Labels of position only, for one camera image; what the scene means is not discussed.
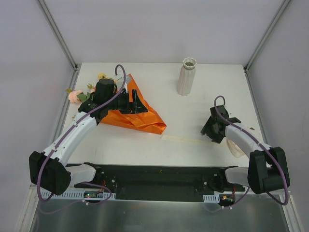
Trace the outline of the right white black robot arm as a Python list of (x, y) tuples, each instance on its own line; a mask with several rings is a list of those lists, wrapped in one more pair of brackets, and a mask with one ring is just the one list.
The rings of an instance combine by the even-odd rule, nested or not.
[(223, 168), (223, 175), (217, 178), (221, 190), (229, 190), (234, 184), (248, 186), (255, 194), (270, 193), (290, 185), (285, 152), (280, 147), (271, 147), (257, 140), (245, 130), (236, 117), (229, 117), (224, 105), (210, 108), (211, 116), (201, 130), (212, 142), (221, 143), (224, 138), (235, 143), (249, 158), (247, 168)]

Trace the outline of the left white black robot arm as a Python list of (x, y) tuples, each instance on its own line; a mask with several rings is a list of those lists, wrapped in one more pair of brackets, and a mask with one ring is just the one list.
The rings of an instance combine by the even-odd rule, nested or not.
[(78, 166), (67, 163), (85, 136), (111, 110), (121, 114), (140, 114), (148, 110), (136, 89), (118, 89), (111, 79), (97, 82), (95, 92), (79, 107), (69, 127), (43, 152), (34, 151), (29, 157), (30, 180), (37, 189), (61, 195), (69, 186), (86, 182), (91, 188), (101, 185), (101, 168), (90, 162)]

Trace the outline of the orange wrapping paper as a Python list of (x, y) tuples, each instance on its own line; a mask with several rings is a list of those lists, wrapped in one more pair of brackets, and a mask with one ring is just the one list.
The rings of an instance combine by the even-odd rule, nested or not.
[(101, 123), (148, 133), (162, 134), (167, 127), (165, 122), (156, 110), (144, 99), (131, 74), (126, 76), (126, 86), (129, 91), (133, 89), (137, 90), (138, 97), (148, 112), (141, 114), (121, 114), (118, 110), (112, 110), (101, 120)]

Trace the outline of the pink yellow flower bouquet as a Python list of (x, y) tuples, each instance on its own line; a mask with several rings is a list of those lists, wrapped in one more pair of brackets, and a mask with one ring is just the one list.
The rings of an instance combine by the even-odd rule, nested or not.
[(68, 100), (70, 103), (78, 104), (83, 103), (90, 98), (90, 95), (96, 91), (96, 85), (88, 83), (87, 91), (83, 90), (74, 90), (72, 88), (66, 89), (68, 93)]

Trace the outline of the cream ribbon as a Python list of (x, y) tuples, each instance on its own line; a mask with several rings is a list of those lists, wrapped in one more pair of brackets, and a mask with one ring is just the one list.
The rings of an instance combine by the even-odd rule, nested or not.
[[(161, 135), (160, 137), (162, 140), (166, 141), (173, 141), (173, 142), (178, 142), (178, 143), (187, 143), (187, 144), (203, 144), (203, 145), (214, 145), (215, 142), (212, 142), (209, 139), (206, 140), (200, 140), (200, 139), (189, 139), (185, 137), (178, 137), (178, 136), (169, 136), (169, 135)], [(238, 145), (236, 145), (234, 142), (232, 142), (230, 139), (224, 139), (223, 142), (217, 145), (224, 145), (227, 146), (230, 153), (235, 157), (235, 158), (240, 158), (245, 155), (245, 153), (240, 149)]]

